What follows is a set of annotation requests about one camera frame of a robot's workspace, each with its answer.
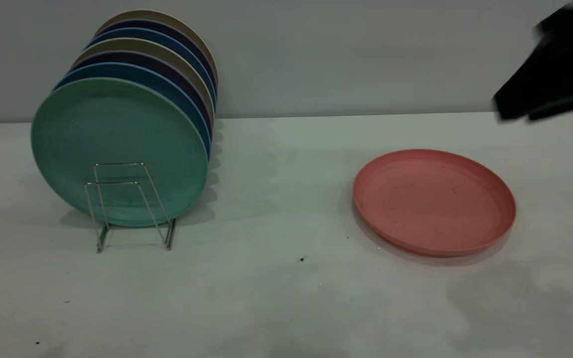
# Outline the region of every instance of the stack of plates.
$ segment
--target stack of plates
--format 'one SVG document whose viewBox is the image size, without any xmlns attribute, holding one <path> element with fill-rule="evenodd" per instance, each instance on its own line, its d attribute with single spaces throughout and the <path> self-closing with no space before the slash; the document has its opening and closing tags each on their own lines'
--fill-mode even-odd
<svg viewBox="0 0 573 358">
<path fill-rule="evenodd" d="M 157 222 L 190 209 L 207 179 L 218 75 L 205 43 L 167 14 L 134 10 L 99 28 L 32 123 L 32 152 L 53 190 L 86 214 L 103 218 L 100 196 L 84 186 L 136 181 Z M 155 185 L 161 202 L 160 206 Z M 105 185 L 107 221 L 150 226 L 135 185 Z"/>
</svg>

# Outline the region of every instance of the white tabletop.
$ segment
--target white tabletop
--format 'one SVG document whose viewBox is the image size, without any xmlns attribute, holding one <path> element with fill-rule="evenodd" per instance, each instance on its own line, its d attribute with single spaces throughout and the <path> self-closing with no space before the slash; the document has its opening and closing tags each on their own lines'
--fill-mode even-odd
<svg viewBox="0 0 573 358">
<path fill-rule="evenodd" d="M 173 249 L 123 229 L 102 254 L 39 175 L 29 128 L 0 124 L 0 358 L 573 357 L 573 113 L 220 120 Z M 411 148 L 501 176 L 511 235 L 434 259 L 371 233 L 352 181 Z"/>
</svg>

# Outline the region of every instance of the dark blue plate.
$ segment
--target dark blue plate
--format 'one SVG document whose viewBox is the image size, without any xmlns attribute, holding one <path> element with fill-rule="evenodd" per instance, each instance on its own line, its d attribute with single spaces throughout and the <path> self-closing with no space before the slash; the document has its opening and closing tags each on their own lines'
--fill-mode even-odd
<svg viewBox="0 0 573 358">
<path fill-rule="evenodd" d="M 185 34 L 182 34 L 182 32 L 179 32 L 179 31 L 175 30 L 173 27 L 165 25 L 164 23 L 160 23 L 160 22 L 152 21 L 152 20 L 125 20 L 125 21 L 120 21 L 120 22 L 114 23 L 113 25 L 110 25 L 110 26 L 106 27 L 105 29 L 103 29 L 97 35 L 97 37 L 102 35 L 102 34 L 105 34 L 107 32 L 110 32 L 112 30 L 133 28 L 133 27 L 139 27 L 141 29 L 149 29 L 149 30 L 161 32 L 161 33 L 166 34 L 167 36 L 177 40 L 178 42 L 182 43 L 186 48 L 189 49 L 189 51 L 194 56 L 196 56 L 196 58 L 200 61 L 202 66 L 205 68 L 205 70 L 207 70 L 207 73 L 209 74 L 209 77 L 211 79 L 211 83 L 213 83 L 213 84 L 216 83 L 216 75 L 214 74 L 214 70 L 213 70 L 213 68 L 211 68 L 211 64 L 209 63 L 209 60 L 207 59 L 205 54 L 203 54 L 203 52 L 200 50 L 200 48 L 198 48 L 198 46 L 193 41 L 191 41 L 191 39 L 189 39 L 189 37 L 187 37 Z"/>
<path fill-rule="evenodd" d="M 181 88 L 184 93 L 186 93 L 191 101 L 198 107 L 198 111 L 202 115 L 202 118 L 207 122 L 207 129 L 209 130 L 209 136 L 211 137 L 211 120 L 205 119 L 209 118 L 209 112 L 207 112 L 207 104 L 204 102 L 202 97 L 198 94 L 198 91 L 193 87 L 191 82 L 182 75 L 178 70 L 173 68 L 171 65 L 153 57 L 151 55 L 141 54 L 140 52 L 132 51 L 107 51 L 101 52 L 90 57 L 87 57 L 80 63 L 77 63 L 75 67 L 70 70 L 70 72 L 75 71 L 79 68 L 89 66 L 91 64 L 98 63 L 128 63 L 137 66 L 144 67 L 148 70 L 152 70 L 159 75 L 165 76 L 168 80 L 172 81 L 176 86 Z"/>
<path fill-rule="evenodd" d="M 125 63 L 91 64 L 68 73 L 52 91 L 70 82 L 93 77 L 110 77 L 136 82 L 164 95 L 189 117 L 200 134 L 202 144 L 205 146 L 205 151 L 207 151 L 207 158 L 211 156 L 211 138 L 209 137 L 209 130 L 207 129 L 209 126 L 205 118 L 202 118 L 196 105 L 181 88 L 152 70 Z"/>
<path fill-rule="evenodd" d="M 99 43 L 101 41 L 105 41 L 107 39 L 113 38 L 139 38 L 139 39 L 146 39 L 149 41 L 154 41 L 159 45 L 163 45 L 168 49 L 176 52 L 182 58 L 184 58 L 191 67 L 198 72 L 201 79 L 207 84 L 207 88 L 209 89 L 209 94 L 211 95 L 211 99 L 214 103 L 216 103 L 216 84 L 214 79 L 209 76 L 209 73 L 202 65 L 198 57 L 196 57 L 193 52 L 191 52 L 185 45 L 178 42 L 171 36 L 168 36 L 162 32 L 154 31 L 150 29 L 143 29 L 141 27 L 126 27 L 116 30 L 110 30 L 107 32 L 102 32 L 100 35 L 96 36 L 87 46 L 86 48 L 94 45 L 95 43 Z"/>
</svg>

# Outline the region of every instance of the metal wire stand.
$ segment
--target metal wire stand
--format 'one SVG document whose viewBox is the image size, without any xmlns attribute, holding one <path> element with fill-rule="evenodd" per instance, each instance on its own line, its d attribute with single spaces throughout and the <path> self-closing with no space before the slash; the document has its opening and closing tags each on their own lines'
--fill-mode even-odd
<svg viewBox="0 0 573 358">
<path fill-rule="evenodd" d="M 161 209 L 162 209 L 163 213 L 165 214 L 165 219 L 167 220 L 167 225 L 168 225 L 168 231 L 167 231 L 166 235 L 163 235 L 163 233 L 161 231 L 161 227 L 156 222 L 156 218 L 154 217 L 152 207 L 150 206 L 150 203 L 148 202 L 147 197 L 145 196 L 145 193 L 143 192 L 143 187 L 141 186 L 141 183 L 139 183 L 138 181 L 98 181 L 98 170 L 97 170 L 98 167 L 111 167 L 111 166 L 114 166 L 114 167 L 116 167 L 116 166 L 142 166 L 143 167 L 143 169 L 145 170 L 145 174 L 147 174 L 147 178 L 149 179 L 150 184 L 152 185 L 154 193 L 156 194 L 156 199 L 158 200 L 159 205 L 161 206 Z M 109 230 L 112 227 L 115 227 L 115 225 L 107 222 L 107 213 L 105 212 L 105 204 L 103 202 L 103 196 L 100 192 L 100 188 L 102 186 L 109 186 L 109 185 L 134 185 L 138 188 L 139 192 L 141 192 L 141 197 L 143 197 L 143 201 L 145 202 L 145 206 L 147 207 L 147 211 L 149 211 L 150 217 L 152 217 L 152 222 L 153 222 L 154 226 L 156 227 L 156 230 L 159 232 L 159 235 L 161 236 L 161 239 L 163 241 L 163 245 L 165 246 L 165 249 L 171 250 L 171 244 L 172 244 L 172 241 L 174 238 L 174 230 L 176 228 L 176 221 L 178 220 L 178 218 L 173 218 L 173 220 L 169 220 L 169 216 L 167 214 L 167 211 L 165 210 L 165 206 L 163 205 L 163 203 L 161 201 L 161 197 L 159 197 L 159 192 L 156 190 L 156 186 L 154 185 L 154 182 L 152 181 L 152 176 L 150 175 L 150 171 L 147 169 L 147 166 L 145 165 L 145 163 L 95 164 L 93 166 L 93 171 L 94 171 L 95 182 L 94 183 L 86 183 L 86 185 L 84 185 L 84 188 L 86 189 L 86 197 L 87 197 L 87 201 L 88 201 L 88 206 L 90 209 L 92 222 L 94 224 L 94 230 L 96 231 L 96 238 L 97 238 L 96 252 L 98 252 L 99 254 L 103 252 L 103 249 L 105 248 L 105 237 L 107 236 L 107 233 L 109 232 Z M 105 220 L 105 222 L 102 223 L 102 229 L 100 230 L 100 232 L 98 231 L 99 227 L 97 225 L 97 220 L 94 217 L 92 202 L 90 200 L 89 187 L 91 185 L 96 186 L 96 189 L 98 192 L 98 199 L 100 200 L 100 207 L 103 210 L 103 219 Z"/>
</svg>

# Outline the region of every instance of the plate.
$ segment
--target plate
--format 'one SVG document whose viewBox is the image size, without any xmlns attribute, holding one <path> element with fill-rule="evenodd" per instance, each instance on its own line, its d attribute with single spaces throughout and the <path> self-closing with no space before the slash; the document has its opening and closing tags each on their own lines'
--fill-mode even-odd
<svg viewBox="0 0 573 358">
<path fill-rule="evenodd" d="M 90 56 L 80 63 L 78 63 L 75 67 L 72 68 L 71 71 L 77 70 L 79 68 L 89 66 L 91 64 L 98 64 L 98 63 L 127 63 L 127 64 L 134 64 L 137 66 L 144 67 L 148 70 L 152 70 L 159 75 L 164 76 L 166 79 L 172 81 L 176 86 L 181 88 L 183 92 L 189 96 L 189 99 L 193 104 L 196 106 L 198 111 L 200 111 L 200 117 L 202 118 L 202 124 L 207 128 L 209 131 L 209 137 L 211 138 L 211 120 L 209 120 L 209 112 L 207 111 L 207 105 L 205 104 L 204 100 L 198 95 L 196 88 L 187 80 L 187 78 L 178 73 L 175 68 L 170 66 L 167 63 L 157 59 L 156 57 L 141 54 L 139 52 L 129 52 L 129 51 L 110 51 L 110 52 L 101 52 L 100 54 L 96 54 L 94 56 Z"/>
<path fill-rule="evenodd" d="M 353 185 L 364 221 L 390 242 L 428 256 L 463 256 L 499 242 L 514 224 L 516 204 L 491 170 L 438 150 L 378 157 Z"/>
<path fill-rule="evenodd" d="M 85 79 L 51 93 L 39 107 L 30 133 L 32 154 L 53 190 L 89 214 L 84 185 L 97 163 L 145 163 L 170 218 L 189 210 L 207 179 L 207 152 L 187 116 L 146 86 L 120 79 Z M 137 181 L 157 222 L 166 221 L 140 166 L 99 168 L 100 181 Z M 102 187 L 107 220 L 120 226 L 151 226 L 135 185 Z M 102 218 L 94 187 L 94 215 Z"/>
<path fill-rule="evenodd" d="M 189 39 L 191 39 L 191 41 L 193 41 L 193 43 L 195 43 L 203 52 L 203 54 L 205 54 L 205 56 L 209 59 L 209 63 L 213 68 L 214 74 L 216 75 L 216 85 L 218 84 L 218 71 L 216 68 L 216 62 L 211 56 L 211 52 L 209 51 L 209 48 L 207 48 L 207 45 L 205 45 L 205 42 L 202 40 L 202 38 L 200 38 L 200 36 L 198 36 L 198 34 L 191 27 L 186 25 L 186 23 L 178 20 L 177 18 L 169 14 L 147 9 L 135 9 L 126 11 L 124 13 L 117 14 L 116 16 L 110 18 L 108 21 L 103 23 L 103 25 L 101 25 L 101 27 L 98 28 L 98 31 L 94 36 L 98 35 L 100 32 L 103 32 L 105 28 L 109 27 L 114 23 L 125 20 L 139 19 L 139 18 L 143 20 L 152 20 L 164 23 L 165 25 L 174 28 L 178 32 L 181 32 L 181 34 L 188 36 Z"/>
<path fill-rule="evenodd" d="M 101 52 L 108 51 L 131 51 L 140 52 L 141 54 L 150 55 L 160 59 L 161 61 L 170 64 L 178 72 L 182 73 L 194 88 L 198 91 L 198 94 L 207 103 L 207 111 L 209 111 L 209 118 L 211 119 L 211 125 L 214 121 L 214 106 L 211 96 L 209 95 L 209 90 L 207 85 L 201 79 L 198 72 L 194 70 L 191 65 L 185 61 L 184 58 L 180 57 L 178 54 L 169 50 L 167 47 L 159 45 L 153 41 L 148 41 L 145 39 L 135 39 L 135 38 L 117 38 L 108 39 L 101 41 L 96 45 L 86 48 L 73 63 L 72 67 L 76 67 L 79 62 L 86 59 L 89 56 L 100 54 Z"/>
<path fill-rule="evenodd" d="M 103 34 L 98 35 L 95 37 L 87 46 L 86 48 L 94 45 L 95 43 L 100 43 L 101 41 L 105 41 L 107 39 L 113 38 L 139 38 L 139 39 L 146 39 L 149 41 L 153 41 L 168 49 L 176 52 L 182 58 L 184 58 L 193 68 L 198 72 L 202 81 L 207 84 L 207 88 L 209 89 L 209 94 L 211 95 L 211 99 L 214 102 L 214 106 L 216 105 L 216 84 L 214 79 L 209 77 L 207 70 L 202 65 L 202 63 L 187 47 L 185 47 L 182 43 L 178 42 L 177 40 L 167 36 L 158 31 L 150 30 L 150 29 L 141 29 L 138 27 L 128 27 L 126 29 L 116 29 L 111 30 L 108 32 L 103 32 Z"/>
<path fill-rule="evenodd" d="M 182 34 L 181 32 L 178 32 L 173 27 L 165 25 L 164 23 L 152 20 L 125 20 L 113 23 L 112 25 L 106 27 L 105 29 L 102 30 L 102 32 L 98 34 L 98 36 L 101 36 L 106 32 L 110 32 L 111 30 L 133 28 L 133 27 L 141 29 L 150 29 L 157 32 L 161 32 L 162 34 L 166 34 L 171 38 L 175 39 L 179 43 L 182 43 L 182 45 L 188 48 L 189 52 L 193 54 L 193 56 L 195 56 L 196 59 L 198 59 L 198 61 L 200 61 L 200 63 L 204 66 L 205 70 L 207 70 L 209 77 L 214 79 L 215 82 L 216 74 L 214 73 L 213 68 L 209 64 L 209 60 L 207 59 L 205 54 L 203 54 L 200 48 L 198 48 L 198 46 L 193 41 L 191 41 L 189 37 Z"/>
<path fill-rule="evenodd" d="M 114 79 L 136 82 L 137 84 L 146 86 L 147 88 L 164 95 L 166 98 L 171 100 L 173 104 L 177 105 L 177 107 L 187 115 L 189 120 L 191 120 L 204 143 L 207 158 L 211 156 L 209 125 L 207 125 L 205 120 L 202 119 L 196 104 L 191 101 L 191 98 L 189 98 L 181 88 L 173 84 L 172 81 L 152 70 L 126 63 L 91 64 L 68 73 L 55 86 L 54 90 L 57 90 L 61 86 L 65 86 L 71 82 L 90 79 L 93 77 L 111 77 Z"/>
</svg>

